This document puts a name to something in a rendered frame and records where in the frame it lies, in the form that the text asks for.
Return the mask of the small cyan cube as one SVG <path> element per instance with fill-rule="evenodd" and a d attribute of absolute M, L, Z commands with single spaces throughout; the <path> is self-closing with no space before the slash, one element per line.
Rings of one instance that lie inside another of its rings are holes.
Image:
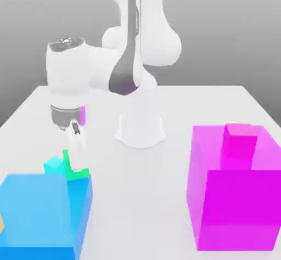
<path fill-rule="evenodd" d="M 53 156 L 43 164 L 45 174 L 65 174 L 63 159 Z"/>

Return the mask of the large blue box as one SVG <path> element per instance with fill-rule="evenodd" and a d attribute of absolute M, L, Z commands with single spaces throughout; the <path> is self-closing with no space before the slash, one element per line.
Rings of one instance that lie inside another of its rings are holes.
<path fill-rule="evenodd" d="M 9 174 L 0 184 L 0 260 L 80 260 L 92 179 Z"/>

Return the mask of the small green cube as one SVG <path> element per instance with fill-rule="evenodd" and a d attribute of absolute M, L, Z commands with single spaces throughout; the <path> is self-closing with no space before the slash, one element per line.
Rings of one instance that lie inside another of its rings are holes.
<path fill-rule="evenodd" d="M 65 165 L 65 175 L 67 181 L 89 177 L 89 168 L 84 168 L 76 172 L 72 169 L 70 164 L 70 157 L 67 149 L 63 150 L 63 162 Z"/>

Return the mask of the large magenta box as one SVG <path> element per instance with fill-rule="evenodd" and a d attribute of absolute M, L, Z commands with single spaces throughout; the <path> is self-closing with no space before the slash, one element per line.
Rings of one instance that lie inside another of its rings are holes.
<path fill-rule="evenodd" d="M 224 126 L 192 131 L 187 204 L 196 249 L 271 251 L 281 229 L 281 146 L 264 127 L 254 126 L 251 170 L 223 170 Z"/>

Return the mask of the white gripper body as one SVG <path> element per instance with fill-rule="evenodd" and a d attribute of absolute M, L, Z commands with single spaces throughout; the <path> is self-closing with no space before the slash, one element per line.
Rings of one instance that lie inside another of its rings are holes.
<path fill-rule="evenodd" d="M 72 169 L 86 168 L 84 158 L 86 139 L 84 130 L 80 128 L 80 132 L 78 133 L 68 128 L 66 134 L 68 136 L 68 153 Z"/>

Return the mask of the small magenta cube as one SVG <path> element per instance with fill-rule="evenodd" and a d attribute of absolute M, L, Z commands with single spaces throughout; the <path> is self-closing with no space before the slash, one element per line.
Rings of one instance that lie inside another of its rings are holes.
<path fill-rule="evenodd" d="M 252 168 L 258 134 L 251 124 L 227 123 L 221 147 L 221 169 L 247 171 Z"/>

